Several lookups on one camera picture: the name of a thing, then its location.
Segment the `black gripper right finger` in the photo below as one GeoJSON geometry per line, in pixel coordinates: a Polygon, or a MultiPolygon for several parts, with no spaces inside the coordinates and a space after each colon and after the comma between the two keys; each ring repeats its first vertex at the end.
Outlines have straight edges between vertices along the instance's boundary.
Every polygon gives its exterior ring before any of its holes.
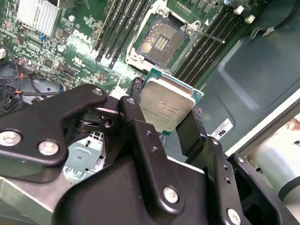
{"type": "Polygon", "coordinates": [[[206,175],[210,224],[299,224],[247,159],[239,154],[228,157],[221,143],[206,133],[201,109],[192,109],[176,132],[186,162],[206,175]]]}

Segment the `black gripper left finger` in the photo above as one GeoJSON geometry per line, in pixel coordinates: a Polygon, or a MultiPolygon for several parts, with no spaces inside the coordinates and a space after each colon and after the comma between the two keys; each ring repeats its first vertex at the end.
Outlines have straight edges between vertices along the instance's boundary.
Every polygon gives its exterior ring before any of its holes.
{"type": "Polygon", "coordinates": [[[107,100],[101,89],[85,84],[2,116],[1,176],[37,183],[56,179],[68,157],[63,122],[97,107],[99,116],[112,121],[102,132],[118,138],[111,156],[122,150],[132,154],[148,214],[178,217],[185,199],[154,126],[145,121],[135,99],[124,96],[113,110],[105,108],[107,100]]]}

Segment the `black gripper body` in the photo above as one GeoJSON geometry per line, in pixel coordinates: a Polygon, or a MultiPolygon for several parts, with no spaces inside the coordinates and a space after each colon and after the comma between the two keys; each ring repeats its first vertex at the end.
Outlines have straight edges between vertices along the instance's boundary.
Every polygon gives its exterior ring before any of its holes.
{"type": "MultiPolygon", "coordinates": [[[[183,188],[186,207],[173,225],[221,225],[200,169],[168,158],[183,188]]],[[[133,158],[125,157],[74,185],[53,211],[54,225],[160,225],[146,209],[133,158]]]]}

